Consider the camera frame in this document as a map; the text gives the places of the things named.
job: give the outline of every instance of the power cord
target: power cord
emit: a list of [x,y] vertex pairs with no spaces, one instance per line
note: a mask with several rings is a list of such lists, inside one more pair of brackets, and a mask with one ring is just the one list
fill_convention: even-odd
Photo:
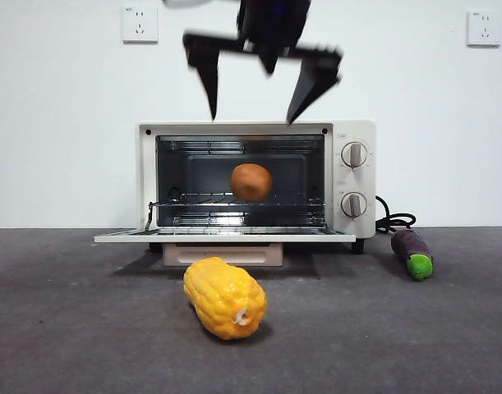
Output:
[[379,234],[387,234],[390,231],[396,232],[397,230],[394,227],[406,227],[411,228],[413,224],[417,221],[414,215],[410,213],[393,213],[389,214],[389,207],[387,203],[378,195],[376,196],[382,205],[384,205],[385,217],[378,219],[375,222],[376,232]]

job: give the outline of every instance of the oven control panel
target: oven control panel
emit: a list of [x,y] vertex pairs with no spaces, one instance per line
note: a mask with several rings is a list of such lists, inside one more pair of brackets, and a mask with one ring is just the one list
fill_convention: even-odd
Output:
[[333,227],[357,239],[375,234],[375,134],[372,121],[334,123]]

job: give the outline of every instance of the purple eggplant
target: purple eggplant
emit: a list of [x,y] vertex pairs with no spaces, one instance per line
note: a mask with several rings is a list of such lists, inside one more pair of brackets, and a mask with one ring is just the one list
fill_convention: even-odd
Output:
[[391,237],[391,249],[418,281],[433,273],[433,256],[422,237],[414,230],[399,230]]

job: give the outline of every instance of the white knob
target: white knob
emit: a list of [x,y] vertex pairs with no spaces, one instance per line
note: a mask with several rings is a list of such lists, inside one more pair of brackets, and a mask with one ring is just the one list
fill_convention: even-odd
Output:
[[349,193],[342,199],[342,210],[350,218],[358,218],[367,208],[366,197],[360,193]]
[[360,142],[351,142],[342,149],[342,160],[351,168],[360,167],[366,162],[367,149]]

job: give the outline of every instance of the electrical socket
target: electrical socket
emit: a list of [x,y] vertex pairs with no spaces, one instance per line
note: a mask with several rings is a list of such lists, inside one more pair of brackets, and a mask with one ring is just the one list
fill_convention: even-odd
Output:
[[499,47],[501,20],[498,11],[470,11],[467,14],[467,45]]
[[157,7],[123,8],[123,43],[157,43],[158,30]]

